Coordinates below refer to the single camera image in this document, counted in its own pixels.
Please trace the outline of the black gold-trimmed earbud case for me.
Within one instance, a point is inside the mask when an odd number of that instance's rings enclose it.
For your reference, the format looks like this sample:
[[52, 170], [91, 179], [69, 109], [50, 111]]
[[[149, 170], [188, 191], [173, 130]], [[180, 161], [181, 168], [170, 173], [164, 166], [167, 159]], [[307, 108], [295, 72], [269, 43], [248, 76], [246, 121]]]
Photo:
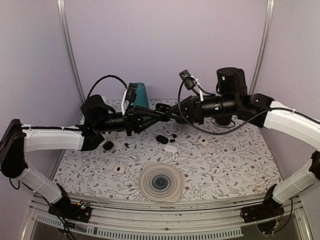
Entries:
[[160, 115], [161, 122], [168, 122], [170, 121], [170, 117], [167, 116], [168, 111], [170, 110], [171, 106], [164, 103], [157, 103], [155, 105], [155, 111]]

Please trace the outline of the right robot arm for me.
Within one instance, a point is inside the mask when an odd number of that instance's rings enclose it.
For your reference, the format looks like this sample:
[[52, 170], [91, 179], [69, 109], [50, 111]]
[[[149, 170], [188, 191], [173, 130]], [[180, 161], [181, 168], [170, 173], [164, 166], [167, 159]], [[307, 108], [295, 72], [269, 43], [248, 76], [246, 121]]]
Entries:
[[217, 95], [190, 96], [170, 107], [166, 115], [190, 126], [203, 124], [205, 118], [215, 118], [226, 125], [236, 116], [245, 124], [276, 130], [314, 147], [310, 159], [290, 177], [271, 186], [262, 203], [240, 211], [245, 223], [283, 215], [283, 203], [320, 181], [320, 122], [269, 96], [249, 95], [245, 73], [240, 68], [224, 67], [216, 73]]

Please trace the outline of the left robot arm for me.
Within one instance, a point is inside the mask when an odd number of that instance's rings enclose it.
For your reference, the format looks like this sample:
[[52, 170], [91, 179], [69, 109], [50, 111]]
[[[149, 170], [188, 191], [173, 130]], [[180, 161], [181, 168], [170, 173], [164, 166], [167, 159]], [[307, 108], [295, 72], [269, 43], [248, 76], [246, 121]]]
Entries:
[[89, 202], [72, 203], [63, 187], [28, 164], [25, 155], [48, 150], [93, 151], [105, 140], [105, 133], [125, 131], [131, 136], [168, 118], [165, 112], [141, 106], [117, 112], [98, 94], [90, 96], [80, 109], [84, 123], [70, 127], [23, 125], [19, 119], [11, 120], [0, 141], [0, 170], [41, 195], [49, 214], [88, 223], [92, 214]]

